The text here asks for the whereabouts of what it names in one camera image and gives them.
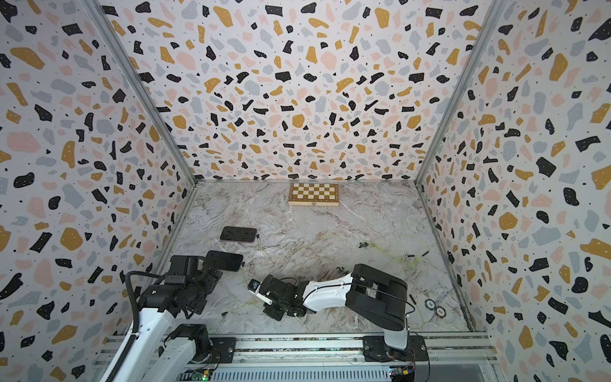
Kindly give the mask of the black smartphone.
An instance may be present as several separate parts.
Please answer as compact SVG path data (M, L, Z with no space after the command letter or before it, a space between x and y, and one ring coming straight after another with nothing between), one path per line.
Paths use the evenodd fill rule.
M238 272L243 266L243 255L224 251L209 251L205 260L210 267L220 271Z
M225 226L221 232L221 240L253 243L258 235L258 230L253 228Z

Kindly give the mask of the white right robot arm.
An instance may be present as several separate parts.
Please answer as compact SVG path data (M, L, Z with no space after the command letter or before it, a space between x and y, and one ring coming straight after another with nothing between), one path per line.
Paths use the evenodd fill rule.
M275 321L345 307L380 327L386 347L407 349L407 308L414 307L407 301L407 284L369 265L358 264L347 275L328 281L293 284L268 275L262 282L251 280L248 290L263 301L263 312Z

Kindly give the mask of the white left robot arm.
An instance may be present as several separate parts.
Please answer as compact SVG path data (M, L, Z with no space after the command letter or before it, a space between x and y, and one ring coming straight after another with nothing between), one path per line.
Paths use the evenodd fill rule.
M202 256L173 256L163 275L128 272L133 321L101 380L170 381L191 362L220 362L206 325L174 323L201 314L222 275Z

